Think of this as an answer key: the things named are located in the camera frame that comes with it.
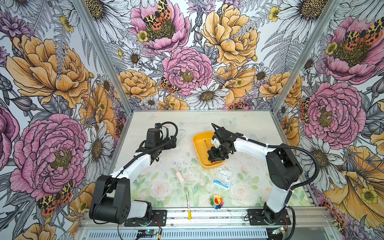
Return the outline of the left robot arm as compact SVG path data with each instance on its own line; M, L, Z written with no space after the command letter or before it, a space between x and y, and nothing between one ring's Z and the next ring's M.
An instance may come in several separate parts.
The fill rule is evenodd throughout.
M163 150L176 148L177 137L159 140L153 147L147 142L136 150L134 157L112 175L101 175L95 183L89 217L96 224L124 224L127 220L148 224L153 219L152 204L131 199L131 183L153 162Z

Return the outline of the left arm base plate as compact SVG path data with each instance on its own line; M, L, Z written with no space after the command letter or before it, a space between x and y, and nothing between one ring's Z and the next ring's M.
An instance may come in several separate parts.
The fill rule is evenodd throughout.
M124 222L125 227L165 227L167 223L167 210L152 210L150 218L132 218Z

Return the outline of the screwdriver with orange-black handle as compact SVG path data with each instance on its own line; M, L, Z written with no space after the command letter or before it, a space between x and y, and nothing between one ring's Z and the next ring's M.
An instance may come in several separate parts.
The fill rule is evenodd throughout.
M207 140L204 140L205 142L205 145L207 147L207 154L208 154L208 161L214 165L215 164L215 160L214 160L214 153L213 151L216 149L216 147L212 144L209 144L209 142Z

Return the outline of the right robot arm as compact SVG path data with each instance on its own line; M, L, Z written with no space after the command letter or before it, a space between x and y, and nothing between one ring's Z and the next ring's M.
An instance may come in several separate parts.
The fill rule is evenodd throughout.
M285 144L277 146L264 144L239 133L232 133L224 127L212 124L214 145L208 150L208 160L213 164L229 158L235 152L245 153L267 163L272 188L270 196L259 215L266 224L276 224L285 214L286 206L292 195L293 186L299 180L303 169L291 147Z

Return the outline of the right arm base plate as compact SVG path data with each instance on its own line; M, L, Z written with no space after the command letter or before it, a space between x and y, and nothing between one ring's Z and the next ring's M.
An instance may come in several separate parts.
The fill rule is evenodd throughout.
M247 215L251 226L289 226L292 224L286 209L279 213L264 209L248 209Z

